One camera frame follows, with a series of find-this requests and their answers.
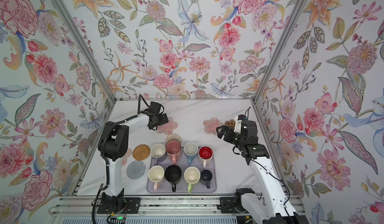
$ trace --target gray round coaster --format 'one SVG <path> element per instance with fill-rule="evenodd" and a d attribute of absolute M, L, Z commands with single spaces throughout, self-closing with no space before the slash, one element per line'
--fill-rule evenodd
<path fill-rule="evenodd" d="M 127 176 L 130 179 L 138 179 L 145 172 L 145 164 L 142 161 L 133 161 L 127 167 Z"/>

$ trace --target floral wallpaper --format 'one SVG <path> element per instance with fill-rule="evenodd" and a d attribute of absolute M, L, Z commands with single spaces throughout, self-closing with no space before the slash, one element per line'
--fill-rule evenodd
<path fill-rule="evenodd" d="M 0 0 L 0 223 L 46 223 L 111 102 L 50 0 Z"/>
<path fill-rule="evenodd" d="M 117 98 L 250 98 L 296 0 L 63 0 Z"/>
<path fill-rule="evenodd" d="M 313 224 L 384 224 L 383 0 L 309 0 L 257 107 Z"/>

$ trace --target black mug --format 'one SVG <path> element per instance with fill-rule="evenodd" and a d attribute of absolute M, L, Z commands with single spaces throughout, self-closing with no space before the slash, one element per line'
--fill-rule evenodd
<path fill-rule="evenodd" d="M 176 192 L 176 184 L 181 180 L 181 168 L 177 165 L 171 165 L 167 167 L 164 175 L 166 180 L 172 184 L 172 192 Z"/>
<path fill-rule="evenodd" d="M 209 170 L 203 170 L 200 173 L 200 182 L 209 189 L 211 188 L 209 185 L 209 182 L 210 180 L 212 180 L 212 177 L 213 177 L 212 172 L 210 172 Z"/>

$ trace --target cup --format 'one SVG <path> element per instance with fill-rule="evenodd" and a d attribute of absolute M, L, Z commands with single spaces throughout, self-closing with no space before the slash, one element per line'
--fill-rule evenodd
<path fill-rule="evenodd" d="M 154 166 L 158 165 L 160 162 L 164 161 L 167 158 L 166 155 L 166 146 L 161 143 L 153 145 L 151 148 L 151 155 L 155 160 Z"/>
<path fill-rule="evenodd" d="M 184 146 L 184 153 L 188 158 L 188 165 L 191 165 L 192 160 L 196 158 L 199 147 L 194 142 L 189 142 Z"/>
<path fill-rule="evenodd" d="M 191 193 L 192 187 L 194 187 L 200 180 L 200 171 L 194 166 L 190 166 L 185 169 L 184 179 L 188 183 L 188 193 Z"/>
<path fill-rule="evenodd" d="M 169 159 L 173 165 L 176 165 L 177 161 L 181 158 L 181 144 L 177 140 L 170 140 L 166 144 L 166 151 Z"/>
<path fill-rule="evenodd" d="M 149 169 L 148 178 L 154 183 L 153 189 L 157 191 L 161 183 L 164 182 L 164 168 L 162 166 L 153 166 Z"/>
<path fill-rule="evenodd" d="M 211 188 L 209 182 L 212 180 L 212 172 L 209 170 L 203 170 L 200 173 L 200 182 L 205 185 L 208 189 Z"/>
<path fill-rule="evenodd" d="M 214 151 L 208 146 L 202 146 L 199 150 L 199 161 L 203 164 L 205 168 L 208 164 L 212 162 L 214 156 Z"/>
<path fill-rule="evenodd" d="M 172 192 L 176 192 L 176 184 L 181 180 L 181 168 L 177 165 L 170 165 L 165 171 L 166 180 L 172 185 Z"/>

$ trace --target purple tray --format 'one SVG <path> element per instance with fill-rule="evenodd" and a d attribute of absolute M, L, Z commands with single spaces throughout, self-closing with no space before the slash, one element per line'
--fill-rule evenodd
<path fill-rule="evenodd" d="M 212 162 L 208 164 L 206 168 L 203 168 L 203 164 L 199 162 L 199 157 L 197 156 L 195 159 L 193 159 L 192 164 L 188 165 L 188 159 L 185 156 L 184 147 L 182 147 L 180 151 L 183 153 L 183 155 L 180 161 L 177 161 L 176 165 L 178 165 L 181 168 L 182 177 L 181 177 L 180 183 L 176 185 L 176 192 L 172 192 L 172 185 L 169 182 L 167 182 L 167 180 L 164 180 L 164 182 L 160 185 L 159 190 L 155 191 L 153 189 L 153 182 L 151 182 L 149 179 L 147 181 L 147 191 L 149 193 L 167 193 L 167 194 L 175 194 L 175 193 L 202 194 L 202 193 L 213 193 L 214 191 L 216 191 L 216 175 L 215 175 L 214 160 L 212 159 Z M 152 158 L 151 167 L 153 167 L 153 164 L 154 164 L 154 160 Z M 167 158 L 165 161 L 160 162 L 159 165 L 162 166 L 165 170 L 167 169 L 167 167 L 173 164 L 172 164 L 172 161 L 169 158 Z M 209 189 L 199 181 L 199 183 L 197 183 L 196 186 L 192 188 L 192 192 L 188 193 L 187 191 L 188 183 L 184 178 L 184 172 L 185 172 L 185 169 L 187 169 L 190 166 L 197 167 L 197 169 L 199 169 L 200 172 L 203 170 L 209 170 L 212 172 L 213 177 L 212 177 L 212 180 L 209 182 L 209 185 L 210 185 Z"/>

